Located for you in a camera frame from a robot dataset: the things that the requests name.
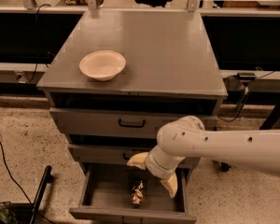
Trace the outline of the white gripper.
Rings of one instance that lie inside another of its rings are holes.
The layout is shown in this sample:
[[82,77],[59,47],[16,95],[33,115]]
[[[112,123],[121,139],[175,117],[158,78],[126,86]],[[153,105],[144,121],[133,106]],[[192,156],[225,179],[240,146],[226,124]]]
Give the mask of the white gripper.
[[154,176],[161,179],[161,184],[168,190],[171,198],[176,195],[178,190],[175,173],[177,158],[165,153],[159,146],[155,146],[148,153],[142,152],[131,156],[127,165],[141,170],[147,168]]

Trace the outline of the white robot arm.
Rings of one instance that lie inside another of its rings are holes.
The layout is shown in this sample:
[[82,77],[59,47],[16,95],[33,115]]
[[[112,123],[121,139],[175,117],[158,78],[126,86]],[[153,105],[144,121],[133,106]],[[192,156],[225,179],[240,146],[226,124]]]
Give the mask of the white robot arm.
[[174,197],[175,169],[186,158],[203,157],[280,177],[280,130],[207,131],[186,116],[162,126],[157,145],[130,157],[129,166],[149,170]]

